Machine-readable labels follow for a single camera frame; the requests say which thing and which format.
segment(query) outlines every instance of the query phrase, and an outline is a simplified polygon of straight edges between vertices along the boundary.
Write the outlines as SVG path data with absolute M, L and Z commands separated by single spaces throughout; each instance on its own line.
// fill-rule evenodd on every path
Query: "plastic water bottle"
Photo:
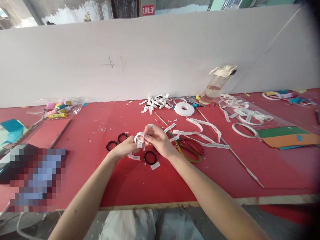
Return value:
M 213 99 L 219 94 L 221 88 L 236 71 L 237 66 L 227 64 L 222 64 L 220 67 L 213 69 L 209 73 L 209 75 L 212 75 L 212 79 L 201 95 L 199 102 L 205 105 L 212 103 Z

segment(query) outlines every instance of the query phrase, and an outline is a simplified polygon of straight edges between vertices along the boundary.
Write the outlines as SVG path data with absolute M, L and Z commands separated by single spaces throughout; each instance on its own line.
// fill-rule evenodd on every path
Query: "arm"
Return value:
M 83 239 L 94 220 L 102 195 L 120 158 L 137 148 L 130 136 L 103 159 L 99 167 L 73 198 L 53 229 L 49 240 Z
M 229 194 L 173 147 L 162 129 L 149 124 L 144 132 L 145 139 L 170 161 L 188 184 L 204 212 L 228 240 L 270 240 L 263 229 Z

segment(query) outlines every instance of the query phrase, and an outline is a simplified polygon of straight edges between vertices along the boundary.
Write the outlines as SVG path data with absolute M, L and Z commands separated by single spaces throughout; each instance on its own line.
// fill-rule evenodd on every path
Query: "pink sponge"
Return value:
M 47 116 L 49 116 L 51 114 L 57 114 L 57 113 L 58 113 L 58 111 L 56 109 L 54 109 L 54 110 L 47 112 Z
M 45 109 L 47 109 L 47 110 L 53 110 L 54 109 L 54 107 L 55 107 L 55 103 L 48 103 L 47 104 L 47 106 L 45 107 Z

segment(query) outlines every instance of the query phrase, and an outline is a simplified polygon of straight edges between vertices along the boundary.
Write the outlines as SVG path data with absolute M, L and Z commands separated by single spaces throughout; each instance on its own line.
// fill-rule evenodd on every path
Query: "hand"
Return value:
M 170 158 L 179 152 L 173 147 L 167 134 L 158 126 L 148 124 L 144 128 L 144 139 L 154 145 L 158 152 L 165 158 Z
M 134 136 L 130 136 L 122 143 L 120 143 L 118 146 L 116 146 L 114 149 L 112 149 L 108 155 L 111 155 L 112 157 L 119 159 L 126 157 L 131 152 L 133 152 L 134 154 L 139 151 L 140 149 L 137 149 L 137 144 L 134 143 Z

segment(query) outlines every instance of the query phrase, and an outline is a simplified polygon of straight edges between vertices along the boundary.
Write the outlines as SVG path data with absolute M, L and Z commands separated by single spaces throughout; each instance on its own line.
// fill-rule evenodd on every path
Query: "black hair tie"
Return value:
M 126 139 L 128 138 L 128 135 L 127 135 L 127 134 L 121 133 L 121 134 L 118 136 L 118 142 L 119 142 L 119 143 L 122 143 L 122 142 L 120 141 L 120 137 L 123 136 L 123 135 L 126 136 Z
M 152 153 L 152 154 L 154 155 L 154 162 L 153 162 L 153 163 L 147 161 L 147 154 L 148 154 L 148 153 Z M 155 164 L 155 163 L 157 162 L 157 157 L 156 157 L 156 155 L 155 155 L 153 152 L 147 151 L 147 152 L 144 154 L 144 160 L 145 160 L 146 163 L 148 163 L 148 164 L 150 164 L 150 165 L 153 165 L 153 164 Z
M 110 141 L 110 142 L 108 142 L 108 144 L 107 144 L 107 146 L 106 146 L 106 149 L 107 149 L 109 152 L 111 151 L 111 150 L 108 148 L 108 146 L 109 146 L 110 143 L 114 143 L 116 146 L 118 145 L 117 142 L 115 142 L 115 141 Z

